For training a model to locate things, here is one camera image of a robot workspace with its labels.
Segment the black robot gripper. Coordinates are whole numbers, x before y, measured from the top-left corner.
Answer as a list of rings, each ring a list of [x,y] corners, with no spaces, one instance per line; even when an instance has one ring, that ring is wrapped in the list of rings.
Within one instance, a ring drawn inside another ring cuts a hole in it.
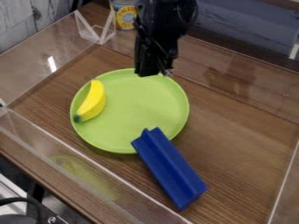
[[[174,74],[178,41],[198,17],[196,0],[136,0],[135,73],[139,77]]]

